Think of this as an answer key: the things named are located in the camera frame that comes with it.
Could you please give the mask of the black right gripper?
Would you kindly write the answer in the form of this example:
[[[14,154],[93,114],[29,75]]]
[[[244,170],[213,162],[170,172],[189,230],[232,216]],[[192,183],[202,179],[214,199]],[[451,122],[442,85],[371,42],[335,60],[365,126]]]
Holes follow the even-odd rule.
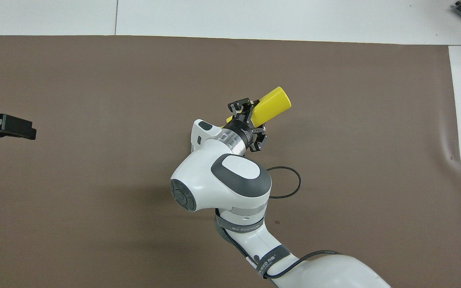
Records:
[[[226,128],[238,134],[245,143],[245,148],[251,149],[251,152],[261,151],[268,140],[265,126],[255,126],[251,120],[256,106],[258,103],[254,103],[248,97],[228,104],[233,116]]]

